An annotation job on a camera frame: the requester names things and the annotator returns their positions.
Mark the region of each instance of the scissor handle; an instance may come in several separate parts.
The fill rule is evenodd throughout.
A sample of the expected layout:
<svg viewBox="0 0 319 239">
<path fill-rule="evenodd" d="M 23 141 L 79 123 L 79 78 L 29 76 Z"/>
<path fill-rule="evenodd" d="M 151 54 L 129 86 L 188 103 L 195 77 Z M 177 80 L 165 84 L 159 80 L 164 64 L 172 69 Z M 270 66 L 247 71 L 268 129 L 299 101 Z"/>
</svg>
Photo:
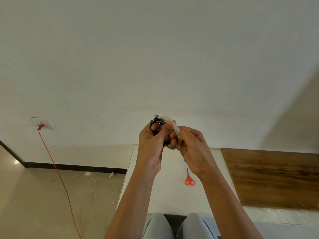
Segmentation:
<svg viewBox="0 0 319 239">
<path fill-rule="evenodd" d="M 185 180 L 185 184 L 187 186 L 191 185 L 191 186 L 194 186 L 195 185 L 195 181 L 193 181 L 193 179 L 189 176 L 187 176 L 186 180 Z"/>
</svg>

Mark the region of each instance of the wooden panel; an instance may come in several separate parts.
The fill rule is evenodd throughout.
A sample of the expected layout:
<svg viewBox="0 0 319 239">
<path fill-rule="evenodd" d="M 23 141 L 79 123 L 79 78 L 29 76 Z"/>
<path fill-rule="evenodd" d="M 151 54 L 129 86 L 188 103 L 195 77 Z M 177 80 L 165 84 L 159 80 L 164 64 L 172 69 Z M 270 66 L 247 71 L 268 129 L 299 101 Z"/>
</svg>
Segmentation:
<svg viewBox="0 0 319 239">
<path fill-rule="evenodd" d="M 319 210 L 319 154 L 221 151 L 242 205 Z"/>
</svg>

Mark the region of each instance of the wall socket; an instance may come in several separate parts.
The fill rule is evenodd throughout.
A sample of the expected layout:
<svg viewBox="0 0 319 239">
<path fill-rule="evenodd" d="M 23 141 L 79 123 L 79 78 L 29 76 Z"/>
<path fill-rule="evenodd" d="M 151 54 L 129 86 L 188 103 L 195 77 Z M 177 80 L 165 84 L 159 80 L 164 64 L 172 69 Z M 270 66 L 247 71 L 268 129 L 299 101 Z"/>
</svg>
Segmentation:
<svg viewBox="0 0 319 239">
<path fill-rule="evenodd" d="M 31 120 L 33 124 L 36 125 L 37 127 L 41 124 L 44 124 L 45 126 L 43 128 L 55 129 L 55 126 L 50 118 L 31 117 Z"/>
</svg>

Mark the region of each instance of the red power cord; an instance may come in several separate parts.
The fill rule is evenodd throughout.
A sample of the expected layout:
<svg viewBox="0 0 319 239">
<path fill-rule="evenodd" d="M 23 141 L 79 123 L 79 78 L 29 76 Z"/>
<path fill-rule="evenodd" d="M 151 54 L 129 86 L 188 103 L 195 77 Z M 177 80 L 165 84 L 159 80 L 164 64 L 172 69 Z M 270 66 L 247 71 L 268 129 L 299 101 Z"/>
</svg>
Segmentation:
<svg viewBox="0 0 319 239">
<path fill-rule="evenodd" d="M 61 180 L 61 182 L 62 182 L 62 184 L 63 184 L 63 187 L 64 187 L 64 189 L 65 189 L 66 195 L 67 195 L 67 197 L 68 197 L 68 201 L 69 201 L 69 205 L 70 205 L 70 209 L 71 209 L 71 214 L 72 214 L 72 219 L 73 219 L 74 227 L 75 227 L 75 229 L 76 229 L 77 232 L 78 232 L 79 238 L 82 239 L 82 237 L 81 237 L 81 235 L 80 235 L 80 233 L 79 233 L 79 230 L 78 230 L 78 228 L 77 228 L 77 225 L 75 224 L 74 215 L 73 215 L 72 206 L 71 206 L 71 202 L 70 202 L 70 198 L 69 198 L 68 191 L 66 190 L 65 184 L 64 184 L 64 182 L 63 182 L 63 180 L 62 180 L 62 178 L 61 178 L 61 176 L 60 176 L 60 173 L 59 173 L 58 169 L 56 168 L 56 164 L 54 163 L 54 160 L 53 160 L 53 158 L 52 158 L 52 156 L 51 156 L 51 154 L 50 154 L 50 152 L 49 152 L 49 149 L 48 149 L 48 147 L 46 146 L 46 144 L 45 144 L 45 142 L 44 142 L 44 140 L 43 140 L 43 137 L 41 136 L 40 130 L 41 130 L 43 127 L 45 127 L 44 124 L 39 125 L 39 128 L 38 128 L 39 135 L 40 135 L 40 137 L 41 137 L 41 139 L 42 139 L 42 142 L 43 142 L 45 148 L 47 149 L 47 152 L 48 152 L 49 155 L 50 155 L 50 158 L 51 158 L 51 160 L 52 160 L 52 162 L 53 162 L 54 168 L 55 168 L 56 172 L 58 173 L 58 176 L 59 176 L 59 178 L 60 178 L 60 180 Z"/>
</svg>

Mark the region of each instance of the red scissors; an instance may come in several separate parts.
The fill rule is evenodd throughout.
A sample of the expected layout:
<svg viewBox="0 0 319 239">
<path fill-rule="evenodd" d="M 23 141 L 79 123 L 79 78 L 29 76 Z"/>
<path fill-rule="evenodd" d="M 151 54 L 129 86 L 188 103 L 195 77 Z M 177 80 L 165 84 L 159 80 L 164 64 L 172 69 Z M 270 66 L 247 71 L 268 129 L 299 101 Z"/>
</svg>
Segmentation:
<svg viewBox="0 0 319 239">
<path fill-rule="evenodd" d="M 189 185 L 194 186 L 195 185 L 195 181 L 193 181 L 193 179 L 189 176 L 188 168 L 186 168 L 186 171 L 187 171 L 187 178 L 185 180 L 185 184 L 187 186 L 189 186 Z"/>
</svg>

